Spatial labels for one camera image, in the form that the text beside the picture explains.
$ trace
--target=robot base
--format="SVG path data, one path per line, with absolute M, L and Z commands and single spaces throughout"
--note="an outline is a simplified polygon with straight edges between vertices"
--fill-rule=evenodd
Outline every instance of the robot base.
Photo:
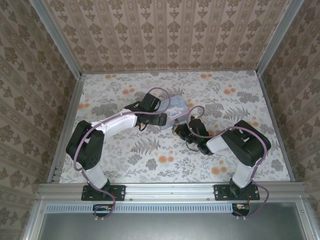
M 248 195 L 251 200 L 260 200 L 258 187 L 254 184 L 249 184 L 245 188 L 242 188 L 241 192 L 235 197 L 231 190 L 230 184 L 217 184 L 213 186 L 214 198 L 216 201 L 229 201 L 229 200 L 240 200 L 247 201 Z
M 116 201 L 124 201 L 126 196 L 126 186 L 125 185 L 110 185 L 108 190 L 112 194 Z M 111 197 L 104 194 L 103 192 L 93 189 L 90 185 L 83 186 L 82 201 L 112 201 Z

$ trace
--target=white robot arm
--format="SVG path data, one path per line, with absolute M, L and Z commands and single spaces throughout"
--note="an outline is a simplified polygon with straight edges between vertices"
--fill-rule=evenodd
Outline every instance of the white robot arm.
M 164 126 L 167 114 L 155 112 L 160 102 L 157 97 L 147 93 L 142 101 L 126 106 L 118 114 L 92 123 L 80 121 L 66 147 L 75 170 L 83 171 L 84 177 L 93 186 L 108 192 L 110 181 L 99 165 L 104 140 L 134 126 L 139 126 L 140 131 L 143 131 L 141 124 Z
M 230 197 L 238 199 L 252 182 L 260 160 L 271 148 L 270 141 L 243 120 L 212 138 L 208 138 L 209 133 L 198 118 L 191 118 L 189 127 L 198 136 L 191 133 L 186 123 L 176 126 L 174 131 L 187 143 L 197 144 L 201 153 L 212 155 L 230 148 L 238 158 L 236 171 L 229 182 Z

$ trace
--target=cable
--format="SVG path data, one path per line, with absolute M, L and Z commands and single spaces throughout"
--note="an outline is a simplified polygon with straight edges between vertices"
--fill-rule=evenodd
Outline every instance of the cable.
M 186 145 L 186 147 L 187 147 L 189 150 L 194 151 L 194 152 L 199 152 L 199 150 L 191 149 L 191 148 L 188 146 L 187 142 L 185 142 L 185 145 Z
M 266 146 L 265 142 L 264 142 L 264 141 L 261 139 L 261 137 L 259 137 L 255 132 L 253 132 L 253 131 L 245 128 L 245 127 L 241 127 L 241 126 L 230 126 L 230 127 L 227 127 L 226 129 L 224 129 L 224 130 L 222 130 L 222 131 L 214 134 L 213 136 L 202 136 L 202 135 L 199 135 L 199 134 L 195 133 L 194 131 L 192 131 L 191 127 L 189 126 L 189 122 L 188 122 L 188 119 L 189 119 L 189 117 L 190 117 L 191 112 L 192 112 L 194 109 L 196 109 L 196 108 L 201 108 L 201 109 L 202 109 L 202 113 L 201 113 L 200 116 L 198 116 L 198 118 L 200 118 L 201 116 L 203 116 L 204 113 L 205 113 L 205 108 L 204 108 L 203 106 L 197 105 L 197 106 L 194 106 L 193 108 L 191 108 L 190 111 L 189 111 L 189 113 L 188 113 L 188 115 L 187 115 L 186 125 L 187 125 L 188 129 L 190 130 L 190 132 L 191 132 L 194 136 L 197 136 L 197 137 L 199 137 L 199 138 L 211 139 L 211 138 L 214 138 L 214 137 L 216 137 L 216 136 L 219 136 L 219 135 L 225 133 L 225 132 L 228 131 L 228 130 L 238 129 L 238 130 L 245 131 L 245 132 L 250 133 L 251 135 L 255 136 L 255 137 L 259 140 L 259 142 L 261 143 L 261 145 L 262 145 L 262 147 L 263 147 L 263 150 L 264 150 L 264 153 L 263 153 L 263 156 L 261 157 L 261 159 L 256 163 L 256 165 L 255 165 L 255 167 L 254 167 L 254 169 L 253 169 L 253 172 L 252 172 L 252 174 L 251 174 L 251 176 L 250 176 L 250 180 L 251 180 L 251 182 L 252 182 L 253 184 L 255 184 L 257 187 L 262 188 L 263 190 L 266 191 L 266 197 L 265 197 L 265 200 L 263 201 L 262 205 L 258 208 L 258 210 L 256 210 L 255 212 L 253 212 L 253 213 L 251 213 L 251 214 L 249 214 L 249 215 L 247 215 L 247 216 L 245 216 L 245 217 L 248 218 L 248 217 L 251 217 L 251 216 L 255 215 L 256 213 L 258 213 L 258 212 L 261 210 L 261 208 L 267 203 L 267 201 L 268 201 L 268 199 L 269 199 L 269 191 L 268 191 L 264 186 L 261 186 L 260 184 L 257 184 L 257 183 L 254 181 L 254 179 L 253 179 L 254 176 L 255 176 L 255 174 L 256 174 L 256 172 L 257 172 L 257 170 L 258 170 L 259 165 L 265 160 L 265 158 L 266 158 L 266 156 L 267 156 L 268 150 L 267 150 L 267 146 Z
M 98 205 L 98 206 L 94 207 L 93 215 L 95 216 L 95 220 L 98 219 L 97 210 L 100 209 L 100 208 L 103 208 L 103 207 L 104 207 L 104 205 Z
M 248 201 L 246 202 L 246 204 L 249 205 L 249 207 L 250 207 L 250 196 L 249 196 L 249 194 L 247 194 L 247 197 L 248 197 Z
M 83 136 L 83 138 L 81 139 L 81 141 L 80 141 L 80 143 L 79 143 L 79 145 L 78 145 L 78 148 L 77 148 L 76 151 L 75 151 L 74 158 L 73 158 L 73 168 L 74 168 L 74 170 L 76 170 L 77 172 L 81 172 L 82 175 L 83 175 L 83 177 L 86 179 L 86 181 L 88 182 L 88 184 L 89 184 L 93 189 L 95 189 L 95 190 L 98 191 L 98 192 L 107 194 L 108 196 L 110 196 L 110 197 L 112 198 L 112 201 L 113 201 L 112 208 L 111 208 L 110 212 L 105 216 L 105 218 L 107 218 L 108 216 L 110 216 L 110 214 L 114 211 L 114 209 L 115 209 L 115 207 L 116 207 L 116 199 L 115 199 L 115 197 L 114 197 L 112 194 L 110 194 L 109 192 L 104 191 L 104 190 L 102 190 L 102 189 L 97 188 L 96 186 L 94 186 L 94 185 L 90 182 L 90 180 L 89 180 L 89 178 L 87 177 L 87 175 L 85 174 L 84 169 L 77 167 L 77 158 L 78 158 L 80 149 L 81 149 L 82 145 L 84 144 L 85 140 L 87 139 L 87 137 L 89 136 L 89 134 L 90 134 L 93 130 L 95 130 L 96 128 L 100 127 L 102 124 L 106 124 L 106 123 L 108 123 L 108 122 L 110 122 L 110 121 L 112 121 L 112 120 L 114 120 L 114 119 L 116 119 L 116 118 L 119 118 L 119 117 L 122 117 L 122 116 L 126 116 L 126 115 L 135 115 L 135 114 L 158 115 L 158 114 L 161 114 L 161 113 L 166 112 L 166 111 L 168 110 L 170 104 L 171 104 L 171 96 L 170 96 L 170 93 L 169 93 L 167 90 L 165 90 L 165 89 L 163 89 L 163 88 L 161 88 L 161 87 L 153 87 L 153 88 L 151 88 L 151 89 L 148 91 L 148 93 L 150 93 L 151 91 L 153 91 L 153 90 L 155 90 L 155 89 L 162 90 L 163 92 L 165 92 L 165 94 L 166 94 L 167 97 L 169 98 L 168 106 L 167 106 L 164 110 L 158 111 L 158 112 L 128 111 L 128 112 L 122 112 L 122 113 L 119 113 L 119 114 L 117 114 L 117 115 L 111 116 L 111 117 L 109 117 L 109 118 L 101 121 L 100 123 L 94 125 L 92 128 L 90 128 L 90 129 L 86 132 L 86 134 Z
M 146 127 L 148 126 L 148 123 L 144 125 L 144 128 L 141 129 L 141 124 L 139 125 L 139 131 L 142 132 L 143 130 L 146 129 Z

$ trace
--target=table surface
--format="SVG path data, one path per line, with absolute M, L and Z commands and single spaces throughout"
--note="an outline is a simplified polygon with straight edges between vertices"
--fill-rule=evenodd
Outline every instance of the table surface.
M 212 135 L 245 120 L 271 142 L 255 180 L 289 181 L 290 177 L 254 71 L 155 72 L 85 75 L 73 129 L 81 120 L 95 122 L 141 100 L 153 87 L 181 95 L 189 108 L 205 107 L 201 117 Z M 166 95 L 152 92 L 160 99 Z M 105 139 L 99 164 L 112 183 L 227 182 L 238 159 L 229 149 L 207 156 L 187 149 L 171 128 L 147 126 L 126 129 Z M 82 175 L 66 157 L 60 183 L 83 183 Z

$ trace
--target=wall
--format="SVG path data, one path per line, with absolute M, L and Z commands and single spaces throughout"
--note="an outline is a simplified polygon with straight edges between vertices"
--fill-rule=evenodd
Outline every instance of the wall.
M 289 0 L 45 0 L 83 72 L 255 69 Z
M 262 75 L 296 180 L 320 220 L 320 1 L 305 0 Z
M 29 1 L 0 1 L 0 239 L 47 181 L 75 79 Z

